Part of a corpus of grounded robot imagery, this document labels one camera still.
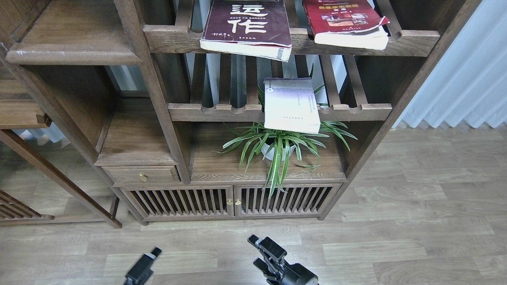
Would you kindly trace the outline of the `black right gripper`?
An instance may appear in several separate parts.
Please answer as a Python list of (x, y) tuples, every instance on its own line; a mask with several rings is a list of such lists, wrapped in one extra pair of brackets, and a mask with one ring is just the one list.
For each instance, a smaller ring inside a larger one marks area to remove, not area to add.
[(267, 278), (270, 285), (318, 285), (318, 277), (299, 263), (285, 262), (287, 251), (271, 238), (251, 235), (248, 242), (259, 250), (263, 260), (257, 258), (253, 264)]

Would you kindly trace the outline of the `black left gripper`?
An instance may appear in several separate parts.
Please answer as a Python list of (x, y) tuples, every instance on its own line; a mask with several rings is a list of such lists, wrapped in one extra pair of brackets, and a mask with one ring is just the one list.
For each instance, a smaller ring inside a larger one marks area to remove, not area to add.
[(144, 285), (152, 276), (151, 265), (162, 253), (162, 250), (155, 247), (149, 254), (143, 254), (141, 258), (125, 275), (124, 285)]

